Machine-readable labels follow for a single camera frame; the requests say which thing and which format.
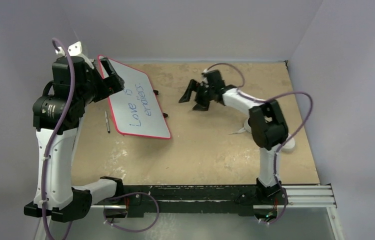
gray floor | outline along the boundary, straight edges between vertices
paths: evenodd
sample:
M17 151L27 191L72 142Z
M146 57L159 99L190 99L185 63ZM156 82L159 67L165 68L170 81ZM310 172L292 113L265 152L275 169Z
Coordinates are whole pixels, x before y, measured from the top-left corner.
M288 208L277 223L265 226L254 217L236 214L160 214L157 224L142 233L129 233L103 224L102 209L91 208L89 214L72 225L68 240L334 240L326 208ZM126 218L121 227L141 229L154 220ZM60 239L67 223L52 222L51 232Z

pen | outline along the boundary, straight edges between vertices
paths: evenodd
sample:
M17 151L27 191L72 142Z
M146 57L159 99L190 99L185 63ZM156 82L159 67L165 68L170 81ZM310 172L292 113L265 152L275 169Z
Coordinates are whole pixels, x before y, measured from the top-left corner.
M110 129L110 122L108 121L108 112L107 111L105 111L105 122L106 122L106 130L110 134L111 133L111 129Z

wooden table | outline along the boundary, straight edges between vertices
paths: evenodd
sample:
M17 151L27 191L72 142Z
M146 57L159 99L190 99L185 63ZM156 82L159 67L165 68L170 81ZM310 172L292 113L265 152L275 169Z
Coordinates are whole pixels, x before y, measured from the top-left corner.
M237 110L212 102L209 111L192 111L192 101L178 103L190 79L200 79L209 63L131 64L148 74L159 91L158 101L169 115L172 139L123 136L114 126L107 133L107 100L92 103L85 114L72 166L73 185L95 182L102 176L122 178L127 185L254 184L260 172L259 148L248 132L239 130L247 118ZM284 63L239 63L247 94L266 99L292 90ZM240 85L237 73L219 66L226 84ZM279 100L293 132L301 123L294 96ZM305 131L295 136L292 153L282 153L280 176L284 184L319 183Z

wire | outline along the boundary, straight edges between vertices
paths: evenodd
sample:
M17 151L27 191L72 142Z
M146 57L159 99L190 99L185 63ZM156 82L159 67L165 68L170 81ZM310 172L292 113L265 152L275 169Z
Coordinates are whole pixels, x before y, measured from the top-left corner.
M114 227L116 229L120 229L120 230L123 230L123 231L126 231L126 232L129 232L129 233L141 233L141 232L144 232L146 230L149 230L150 228L152 228L155 223L157 223L158 221L158 218L160 217L160 208L158 207L158 202L157 200L155 200L154 197L152 197L151 195L145 193L145 192L141 192L141 191L138 191L138 192L131 192L131 193L127 193L127 194L124 194L124 195L121 195L121 196L116 196L116 197L111 197L111 198L107 198L107 200L119 200L121 198L125 198L125 197L128 197L128 196L133 196L133 195L146 195L148 197L150 197L150 199L152 199L153 203L155 204L156 206L156 216L155 216L155 220L151 223L151 225L149 225L148 227L145 227L143 229L140 229L140 230L133 230L133 229L128 229L128 228L124 228L124 227L121 227L121 226L117 226L115 225L114 223L111 223L107 220L107 216L105 214L105 210L103 210L103 218L105 219L105 221L103 222L103 224L108 224L110 225L111 227Z
M278 179L278 176L277 176L277 157L278 157L278 154L280 153L281 149L283 148L283 146L286 145L286 143L289 142L295 135L297 135L297 133L301 130L301 128L303 128L305 123L310 118L310 115L311 115L311 112L313 111L313 106L314 106L313 98L311 97L310 94L308 94L304 91L289 91L289 92L285 92L285 93L276 95L274 97L271 97L267 100L259 100L259 99L253 98L253 97L249 97L249 96L243 94L242 91L240 91L240 88L245 86L245 82L246 82L245 76L242 74L241 70L239 70L239 68L237 68L233 64L226 63L226 62L215 63L215 64L211 65L210 67L208 67L207 69L205 69L204 73L208 72L211 68L213 68L215 66L218 66L218 65L229 66L232 69L234 69L240 75L240 77L242 78L242 84L236 88L236 92L239 96L243 97L244 99L254 101L256 103L261 103L261 104L268 103L270 101L273 101L275 99L282 98L282 97L285 97L285 96L288 96L288 95L305 95L309 99L309 110L308 110L307 114L305 115L305 118L303 119L302 123L282 144L279 145L279 147L276 148L276 151L274 153L273 175L274 175L274 179L276 180L277 185L279 186L279 188L282 192L282 197L284 198L283 209L281 210L280 214L278 214L277 217L273 221L266 222L266 224L274 224L275 222L277 222L283 216L283 214L285 213L285 210L286 210L286 206L288 205L288 194L286 193L286 189L284 189L282 187L282 184L280 183L280 181Z
M69 93L68 93L68 98L65 103L64 109L62 110L62 114L59 117L58 122L56 123L55 128L53 129L52 134L50 135L49 141L46 144L46 147L44 149L44 154L43 154L43 165L42 165L42 172L41 172L41 183L40 183L40 191L41 191L41 199L42 199L42 219L43 219L43 227L46 232L46 236L50 240L54 240L54 237L51 234L51 231L48 226L48 219L46 217L46 210L47 210L47 204L48 204L48 199L46 198L46 172L48 169L48 160L50 157L50 152L51 152L51 147L52 143L54 142L55 137L57 136L58 130L60 129L61 125L64 122L64 119L67 115L67 112L70 108L71 101L73 100L73 95L74 95L74 87L76 83L75 79L75 73L74 73L74 66L73 66L73 61L71 59L71 56L68 52L68 49L64 46L64 44L58 40L57 38L52 38L52 44L53 47L59 51L58 46L61 47L64 52L65 52L65 57L67 58L68 61L68 67L69 67L69 74L70 74L70 87L69 87ZM72 221L68 224L67 230L65 231L64 237L62 239L66 239L69 232L70 228L72 225Z

wall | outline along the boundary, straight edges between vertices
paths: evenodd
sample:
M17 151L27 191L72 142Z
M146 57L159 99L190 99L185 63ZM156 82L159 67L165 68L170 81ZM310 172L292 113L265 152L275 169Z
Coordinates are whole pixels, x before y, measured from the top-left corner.
M346 235L375 239L375 1L324 0L289 69L293 88L314 97L306 131Z
M61 0L89 47L121 61L284 61L322 0Z
M76 41L57 4L0 1L0 239L33 239L38 225L23 215L38 177L32 105L52 79L51 38Z

